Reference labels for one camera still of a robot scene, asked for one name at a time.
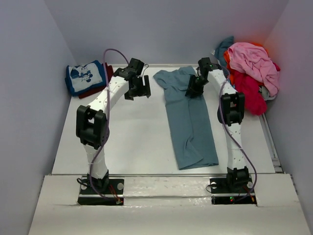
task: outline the folded clothing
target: folded clothing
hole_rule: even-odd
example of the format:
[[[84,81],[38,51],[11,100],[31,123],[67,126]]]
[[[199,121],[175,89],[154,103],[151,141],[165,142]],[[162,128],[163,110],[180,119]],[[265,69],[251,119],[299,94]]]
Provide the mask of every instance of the folded clothing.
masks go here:
[[[107,74],[108,74],[108,81],[110,82],[110,80],[111,80],[111,78],[113,76],[113,73],[114,73],[113,67],[112,67],[112,65],[108,66],[108,64],[106,63],[106,69],[107,69]],[[86,91],[85,93],[78,95],[78,97],[80,99],[88,97],[88,96],[90,96],[92,94],[96,94],[97,92],[102,91],[103,89],[105,89],[105,87],[106,87],[106,85],[105,86],[101,86],[101,87],[92,88],[92,89]]]
[[[245,94],[245,108],[253,115],[261,115],[265,113],[267,105],[259,93],[259,85],[251,76],[234,71],[235,88],[238,92]]]
[[[235,43],[227,51],[232,69],[264,83],[270,96],[278,93],[279,72],[263,47],[251,43]]]
[[[161,70],[153,78],[164,89],[165,107],[179,169],[218,165],[207,106],[203,95],[185,96],[191,67]]]
[[[97,60],[84,66],[67,66],[65,83],[72,96],[80,95],[92,88],[105,86],[104,68]]]
[[[230,36],[228,38],[225,38],[216,48],[214,52],[215,58],[217,58],[220,62],[220,64],[223,67],[227,66],[227,62],[224,59],[224,52],[227,51],[227,49],[234,44],[234,36]]]

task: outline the purple cable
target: purple cable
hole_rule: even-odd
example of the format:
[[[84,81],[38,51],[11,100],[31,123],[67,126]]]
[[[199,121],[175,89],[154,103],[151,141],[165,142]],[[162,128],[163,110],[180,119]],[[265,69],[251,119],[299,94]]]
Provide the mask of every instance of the purple cable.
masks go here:
[[[119,54],[121,54],[124,59],[126,60],[127,62],[127,65],[128,65],[128,60],[127,58],[125,57],[125,55],[120,52],[119,50],[116,50],[116,49],[113,49],[113,48],[109,48],[109,49],[106,49],[104,52],[103,52],[103,68],[104,68],[104,74],[106,76],[106,84],[107,84],[107,87],[109,86],[109,78],[108,78],[108,72],[107,72],[107,68],[106,68],[106,62],[105,62],[105,56],[106,56],[106,53],[107,51],[109,50],[113,50],[113,51],[116,51],[118,52]],[[110,91],[109,89],[107,89],[107,92],[108,92],[108,95],[107,95],[107,99],[108,99],[108,102],[107,102],[107,127],[106,127],[106,133],[107,133],[107,136],[104,140],[104,143],[103,145],[99,148],[99,151],[96,153],[96,155],[94,156],[94,158],[92,159],[91,163],[90,163],[90,168],[89,168],[89,181],[90,181],[90,185],[91,185],[91,188],[93,189],[93,191],[95,191],[100,197],[102,197],[103,199],[105,200],[108,200],[107,197],[105,197],[103,194],[101,194],[100,192],[98,192],[98,190],[95,188],[95,186],[93,185],[93,182],[92,182],[92,166],[94,164],[94,162],[96,161],[99,153],[101,152],[101,150],[103,149],[104,145],[106,144],[106,142],[108,141],[108,138],[109,138],[109,120],[110,120]]]
[[[227,72],[228,72],[228,76],[227,78],[229,78],[230,74],[229,74],[229,71],[228,69],[224,68]],[[258,175],[256,173],[256,169],[254,167],[254,165],[252,164],[250,158],[247,156],[246,152],[242,149],[241,145],[235,140],[235,138],[230,134],[229,130],[227,129],[227,126],[226,126],[226,123],[225,123],[225,120],[224,120],[224,116],[223,116],[223,111],[222,111],[222,104],[221,104],[221,98],[222,98],[222,95],[223,95],[223,89],[224,89],[224,86],[226,84],[227,80],[223,82],[222,84],[222,87],[221,87],[221,90],[220,90],[220,95],[219,95],[219,110],[220,110],[220,114],[221,114],[221,119],[222,119],[222,123],[223,123],[223,127],[225,129],[225,131],[227,132],[227,134],[229,135],[229,137],[235,142],[235,144],[240,148],[241,152],[243,153],[243,155],[245,156],[245,158],[247,159],[247,161],[250,163],[250,165],[252,166],[253,168],[253,171],[254,171],[254,174],[255,174],[255,179],[254,179],[254,183],[252,185],[252,188],[250,189],[250,191],[243,197],[239,198],[238,200],[236,200],[236,202],[239,202],[243,199],[245,199],[246,197],[248,197],[252,191],[254,190],[254,187],[256,185],[256,181],[258,179]]]

